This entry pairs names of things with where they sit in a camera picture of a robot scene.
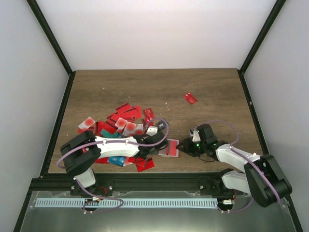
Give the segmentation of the black VIP card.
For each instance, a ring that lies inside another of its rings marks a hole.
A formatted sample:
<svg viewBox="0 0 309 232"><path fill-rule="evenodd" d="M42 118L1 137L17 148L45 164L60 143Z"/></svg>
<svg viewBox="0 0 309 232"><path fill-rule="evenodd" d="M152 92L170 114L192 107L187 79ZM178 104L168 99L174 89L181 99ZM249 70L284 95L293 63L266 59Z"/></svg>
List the black VIP card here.
<svg viewBox="0 0 309 232"><path fill-rule="evenodd" d="M155 124L155 126L158 130L164 130L169 126L169 123L167 121L160 120Z"/></svg>

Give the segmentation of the red VIP card handled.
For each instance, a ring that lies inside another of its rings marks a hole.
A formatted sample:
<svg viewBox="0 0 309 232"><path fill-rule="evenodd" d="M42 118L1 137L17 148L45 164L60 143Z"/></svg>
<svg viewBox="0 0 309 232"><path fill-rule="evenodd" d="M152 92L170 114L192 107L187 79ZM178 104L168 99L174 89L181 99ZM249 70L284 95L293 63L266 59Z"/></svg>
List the red VIP card handled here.
<svg viewBox="0 0 309 232"><path fill-rule="evenodd" d="M153 110L151 108L144 109L142 112L143 112L145 119L150 120L150 119L155 118L155 115L154 115Z"/></svg>

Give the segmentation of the brown leather card holder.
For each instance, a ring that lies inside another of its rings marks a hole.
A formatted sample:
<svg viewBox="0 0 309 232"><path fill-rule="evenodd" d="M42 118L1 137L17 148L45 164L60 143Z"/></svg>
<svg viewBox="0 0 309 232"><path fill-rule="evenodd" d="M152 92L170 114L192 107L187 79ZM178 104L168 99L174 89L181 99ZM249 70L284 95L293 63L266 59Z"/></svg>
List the brown leather card holder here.
<svg viewBox="0 0 309 232"><path fill-rule="evenodd" d="M158 154L163 157L178 158L179 150L176 148L179 145L179 140L168 139L168 146L160 150Z"/></svg>

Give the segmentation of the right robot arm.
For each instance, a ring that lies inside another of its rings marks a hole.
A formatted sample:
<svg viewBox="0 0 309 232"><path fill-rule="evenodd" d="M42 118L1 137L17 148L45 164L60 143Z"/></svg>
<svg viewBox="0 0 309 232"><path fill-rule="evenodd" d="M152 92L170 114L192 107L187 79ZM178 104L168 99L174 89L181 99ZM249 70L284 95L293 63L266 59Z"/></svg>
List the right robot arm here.
<svg viewBox="0 0 309 232"><path fill-rule="evenodd" d="M214 188L221 195L238 190L251 195L261 207L268 207L292 193L292 186L273 155L245 152L233 143L219 141L209 124L191 129L190 137L182 140L177 149L192 157L205 154L235 168L215 181Z"/></svg>

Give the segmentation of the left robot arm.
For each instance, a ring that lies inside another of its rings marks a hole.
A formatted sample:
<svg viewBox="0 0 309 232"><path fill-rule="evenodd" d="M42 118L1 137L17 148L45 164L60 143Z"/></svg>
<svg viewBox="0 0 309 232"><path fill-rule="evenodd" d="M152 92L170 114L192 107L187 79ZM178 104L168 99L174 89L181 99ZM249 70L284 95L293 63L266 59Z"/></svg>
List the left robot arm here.
<svg viewBox="0 0 309 232"><path fill-rule="evenodd" d="M91 166L97 160L123 157L143 165L152 151L166 148L168 144L167 135L161 131L126 138L105 138L87 130L60 148L61 158L56 164L65 169L87 195L94 195L99 184Z"/></svg>

